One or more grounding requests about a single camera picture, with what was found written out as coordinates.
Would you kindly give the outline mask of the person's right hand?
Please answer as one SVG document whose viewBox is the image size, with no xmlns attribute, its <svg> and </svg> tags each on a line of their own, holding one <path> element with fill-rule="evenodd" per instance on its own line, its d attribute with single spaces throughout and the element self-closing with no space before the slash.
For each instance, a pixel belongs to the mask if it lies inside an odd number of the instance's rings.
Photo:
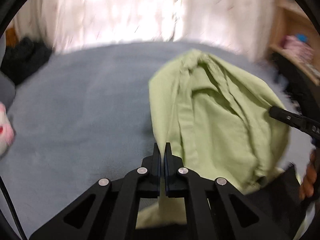
<svg viewBox="0 0 320 240">
<path fill-rule="evenodd" d="M 304 200 L 305 198 L 309 198 L 313 196 L 313 193 L 314 193 L 313 185 L 317 179 L 315 159 L 316 159 L 316 150 L 313 150 L 310 154 L 310 161 L 306 167 L 305 176 L 299 188 L 300 200 Z"/>
</svg>

